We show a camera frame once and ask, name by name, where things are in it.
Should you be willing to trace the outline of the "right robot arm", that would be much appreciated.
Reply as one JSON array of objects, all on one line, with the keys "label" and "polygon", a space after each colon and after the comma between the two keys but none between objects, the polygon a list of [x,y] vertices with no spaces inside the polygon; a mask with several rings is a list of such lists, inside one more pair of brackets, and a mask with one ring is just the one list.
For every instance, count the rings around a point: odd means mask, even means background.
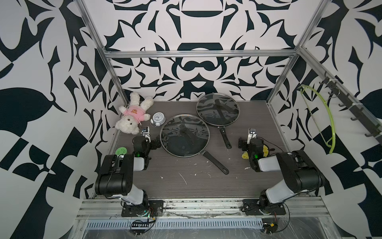
[{"label": "right robot arm", "polygon": [[326,178],[310,157],[303,151],[278,152],[264,157],[264,141],[258,137],[250,140],[240,138],[238,147],[249,157],[250,167],[255,172],[280,171],[283,180],[275,186],[263,190],[259,199],[244,200],[242,212],[258,210],[269,215],[283,203],[300,194],[318,190],[324,186]]}]

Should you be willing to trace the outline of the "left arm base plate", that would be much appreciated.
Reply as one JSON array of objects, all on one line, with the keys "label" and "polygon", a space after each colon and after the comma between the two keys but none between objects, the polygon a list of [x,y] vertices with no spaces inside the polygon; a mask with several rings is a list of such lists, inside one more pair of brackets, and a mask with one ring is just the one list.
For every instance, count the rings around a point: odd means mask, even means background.
[{"label": "left arm base plate", "polygon": [[140,205],[129,205],[121,201],[122,217],[151,217],[163,212],[164,201],[149,200],[143,201]]}]

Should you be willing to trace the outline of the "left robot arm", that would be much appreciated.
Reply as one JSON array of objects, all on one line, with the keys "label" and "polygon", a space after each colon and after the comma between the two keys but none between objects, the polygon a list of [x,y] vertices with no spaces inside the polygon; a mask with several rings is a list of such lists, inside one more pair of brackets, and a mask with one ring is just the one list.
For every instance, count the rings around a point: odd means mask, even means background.
[{"label": "left robot arm", "polygon": [[120,199],[130,207],[148,208],[147,193],[133,184],[133,173],[147,170],[149,153],[161,147],[158,138],[149,140],[144,136],[133,139],[133,153],[105,156],[95,182],[95,193],[107,199]]}]

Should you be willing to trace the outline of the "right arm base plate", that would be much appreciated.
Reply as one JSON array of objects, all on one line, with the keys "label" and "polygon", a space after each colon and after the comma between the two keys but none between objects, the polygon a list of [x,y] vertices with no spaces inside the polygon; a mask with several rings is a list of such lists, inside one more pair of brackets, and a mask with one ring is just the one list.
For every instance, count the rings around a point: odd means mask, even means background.
[{"label": "right arm base plate", "polygon": [[241,212],[247,216],[285,215],[286,210],[282,203],[272,204],[266,199],[244,199]]}]

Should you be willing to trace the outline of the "yellow cleaning cloth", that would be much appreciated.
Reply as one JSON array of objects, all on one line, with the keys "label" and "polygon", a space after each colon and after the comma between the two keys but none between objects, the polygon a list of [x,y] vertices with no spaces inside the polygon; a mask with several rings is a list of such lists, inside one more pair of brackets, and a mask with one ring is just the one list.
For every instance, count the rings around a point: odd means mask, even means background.
[{"label": "yellow cleaning cloth", "polygon": [[243,154],[241,155],[241,157],[243,158],[243,159],[249,159],[249,155],[248,155],[248,152],[243,152]]}]

